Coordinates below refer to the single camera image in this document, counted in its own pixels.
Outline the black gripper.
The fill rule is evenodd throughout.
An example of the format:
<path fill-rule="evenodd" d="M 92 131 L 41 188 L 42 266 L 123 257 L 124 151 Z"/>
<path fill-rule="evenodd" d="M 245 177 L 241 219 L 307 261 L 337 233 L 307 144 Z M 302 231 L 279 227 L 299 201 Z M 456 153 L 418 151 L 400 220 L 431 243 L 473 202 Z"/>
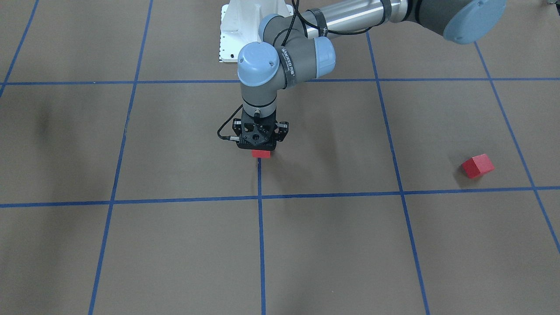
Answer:
<path fill-rule="evenodd" d="M 274 151 L 277 142 L 282 142 L 288 134 L 289 123 L 276 121 L 275 115 L 265 118 L 242 115 L 240 119 L 233 119 L 232 129 L 235 133 L 232 141 L 236 142 L 238 148 Z"/>

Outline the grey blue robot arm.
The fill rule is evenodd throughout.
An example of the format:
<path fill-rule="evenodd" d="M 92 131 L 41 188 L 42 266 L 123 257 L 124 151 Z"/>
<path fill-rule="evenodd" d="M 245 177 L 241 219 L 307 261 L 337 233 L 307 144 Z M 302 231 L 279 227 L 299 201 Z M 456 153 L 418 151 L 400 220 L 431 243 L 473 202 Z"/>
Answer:
<path fill-rule="evenodd" d="M 486 35 L 502 18 L 505 0 L 344 0 L 293 13 L 268 14 L 256 38 L 236 56 L 241 104 L 226 120 L 232 135 L 217 136 L 239 149 L 272 152 L 289 132 L 277 119 L 278 92 L 319 79 L 335 69 L 336 40 L 359 37 L 384 24 L 415 23 L 464 45 Z"/>

